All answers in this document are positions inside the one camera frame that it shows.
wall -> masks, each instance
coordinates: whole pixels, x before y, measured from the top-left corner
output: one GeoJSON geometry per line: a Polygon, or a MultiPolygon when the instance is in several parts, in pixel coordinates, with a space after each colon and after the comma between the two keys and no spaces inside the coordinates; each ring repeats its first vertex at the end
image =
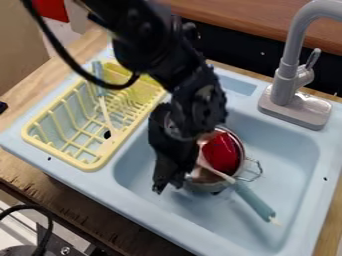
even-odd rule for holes
{"type": "Polygon", "coordinates": [[[0,0],[0,95],[49,59],[34,21],[19,0],[0,0]]]}

light blue sink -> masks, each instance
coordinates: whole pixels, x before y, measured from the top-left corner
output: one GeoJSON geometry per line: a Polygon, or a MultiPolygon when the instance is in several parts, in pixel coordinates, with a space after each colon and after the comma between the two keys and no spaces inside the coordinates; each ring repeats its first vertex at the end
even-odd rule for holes
{"type": "MultiPolygon", "coordinates": [[[[99,57],[108,56],[105,51],[99,57]]],[[[217,196],[168,186],[151,191],[155,155],[144,122],[100,171],[84,173],[25,143],[21,127],[72,84],[71,76],[0,135],[0,145],[47,174],[196,255],[311,255],[342,166],[342,107],[311,131],[257,110],[266,82],[217,69],[227,92],[226,126],[244,142],[264,175],[249,184],[276,212],[282,227],[265,223],[226,189],[217,196]]]]}

faucet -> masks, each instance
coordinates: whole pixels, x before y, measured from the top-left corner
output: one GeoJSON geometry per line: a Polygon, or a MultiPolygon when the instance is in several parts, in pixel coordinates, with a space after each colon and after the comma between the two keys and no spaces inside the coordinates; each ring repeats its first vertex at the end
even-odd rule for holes
{"type": "Polygon", "coordinates": [[[291,22],[285,50],[275,71],[273,84],[262,94],[259,110],[265,114],[312,129],[320,130],[328,122],[332,106],[328,101],[297,90],[314,80],[312,67],[321,50],[316,48],[304,65],[299,65],[305,31],[319,18],[342,21],[342,2],[316,0],[304,5],[291,22]]]}

metal pot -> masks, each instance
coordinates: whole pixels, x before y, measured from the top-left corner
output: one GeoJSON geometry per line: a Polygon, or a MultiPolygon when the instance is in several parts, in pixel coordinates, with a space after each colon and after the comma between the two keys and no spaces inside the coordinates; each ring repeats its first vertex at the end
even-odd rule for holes
{"type": "MultiPolygon", "coordinates": [[[[246,157],[245,149],[242,144],[242,141],[239,137],[225,127],[218,127],[215,129],[214,132],[210,134],[203,135],[199,140],[198,144],[202,146],[206,144],[208,140],[210,140],[213,136],[216,136],[218,133],[227,133],[228,136],[234,141],[236,149],[239,154],[239,166],[235,170],[232,177],[237,180],[242,180],[246,182],[252,182],[258,179],[262,173],[263,169],[261,164],[258,160],[254,160],[251,158],[246,157]],[[241,176],[242,172],[245,170],[244,166],[246,161],[250,161],[257,166],[258,173],[254,173],[254,177],[251,178],[244,178],[241,176]]],[[[223,180],[221,177],[213,174],[212,172],[206,170],[201,166],[196,166],[194,170],[186,176],[186,187],[192,191],[205,191],[210,193],[218,193],[224,190],[225,188],[229,187],[231,184],[228,183],[226,180],[223,180]]]]}

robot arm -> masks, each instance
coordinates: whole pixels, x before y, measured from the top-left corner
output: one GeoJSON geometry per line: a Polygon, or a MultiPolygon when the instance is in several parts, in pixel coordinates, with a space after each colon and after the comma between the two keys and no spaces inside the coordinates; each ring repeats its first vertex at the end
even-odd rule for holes
{"type": "Polygon", "coordinates": [[[182,25],[167,8],[147,0],[77,3],[111,33],[121,65],[135,77],[149,74],[172,94],[171,102],[159,105],[149,118],[149,143],[157,155],[153,190],[161,193],[168,183],[181,187],[196,163],[198,137],[227,116],[217,76],[191,46],[195,26],[182,25]]]}

